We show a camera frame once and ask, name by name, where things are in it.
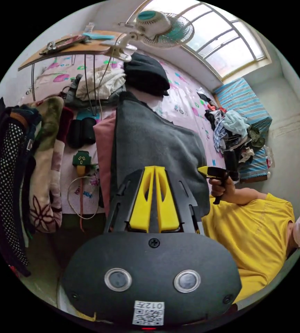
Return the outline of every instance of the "black handle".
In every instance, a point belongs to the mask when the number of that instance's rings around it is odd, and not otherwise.
[[[222,184],[221,184],[222,187],[225,187],[225,183],[226,183],[228,178],[229,178],[229,173],[226,172],[224,178],[222,178]],[[220,195],[218,197],[215,197],[215,201],[214,201],[213,204],[214,205],[219,205],[219,202],[220,202],[221,198],[222,198],[222,195]]]
[[[218,205],[221,198],[222,198],[222,195],[220,195],[219,197],[216,197],[215,202],[213,204]]]

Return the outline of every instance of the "striped blanket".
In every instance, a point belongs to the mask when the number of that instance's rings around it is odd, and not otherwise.
[[[258,128],[263,137],[266,136],[272,118],[245,79],[234,80],[218,88],[215,94],[223,108],[237,111],[242,117],[247,118],[250,125]],[[246,163],[240,169],[241,179],[265,176],[267,173],[268,166],[264,147],[255,153],[252,163]]]

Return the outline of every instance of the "pink pillow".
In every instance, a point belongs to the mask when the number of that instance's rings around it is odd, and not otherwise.
[[[93,127],[97,143],[100,185],[106,216],[109,213],[114,128],[115,112]]]

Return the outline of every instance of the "person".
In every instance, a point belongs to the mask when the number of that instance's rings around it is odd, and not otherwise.
[[[236,189],[231,178],[211,179],[211,208],[202,218],[205,234],[235,260],[242,288],[234,303],[267,286],[290,254],[300,248],[300,217],[292,204],[251,188]],[[214,197],[222,196],[218,205]]]

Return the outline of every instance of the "pink bedsheet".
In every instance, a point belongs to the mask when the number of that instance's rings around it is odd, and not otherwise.
[[[170,80],[171,88],[169,90],[170,96],[164,98],[154,97],[152,95],[140,92],[136,89],[130,88],[129,90],[141,101],[147,103],[161,117],[172,121],[175,125],[189,128],[199,134],[204,144],[207,165],[217,166],[220,168],[225,167],[224,159],[220,156],[215,148],[213,141],[213,130],[211,129],[210,122],[204,118],[205,110],[207,109],[205,102],[203,102],[197,95],[197,89],[200,84],[192,79],[188,74],[177,69],[173,65],[150,55],[158,60],[165,69],[168,79]],[[95,67],[101,66],[103,63],[108,62],[109,57],[97,55],[95,57]],[[54,62],[44,71],[42,75],[34,83],[35,98],[37,101],[47,97],[48,95],[59,93],[63,88],[70,85],[70,80],[75,78],[77,74],[84,75],[84,56],[77,55],[75,62],[71,64],[71,56],[55,58]],[[123,66],[121,61],[115,60],[113,66]],[[86,56],[86,69],[87,71],[93,68],[93,56]],[[202,87],[208,97],[213,98],[210,92]],[[29,103],[33,100],[31,89],[29,88],[26,95],[20,100],[19,104]],[[103,118],[111,114],[111,108],[103,108]],[[82,150],[86,150],[92,157],[92,163],[98,164],[96,145],[84,146]],[[63,163],[61,167],[61,196],[62,196],[62,211],[64,214],[74,214],[67,201],[67,191],[72,180],[77,178],[76,170],[72,165],[73,155],[77,150],[71,149],[66,145],[63,154]],[[84,180],[83,191],[83,212],[84,214],[94,214],[98,207],[98,184],[100,181],[99,172],[93,171],[92,179]],[[76,211],[80,211],[79,207],[79,184],[74,182],[70,188],[69,200],[75,207]]]

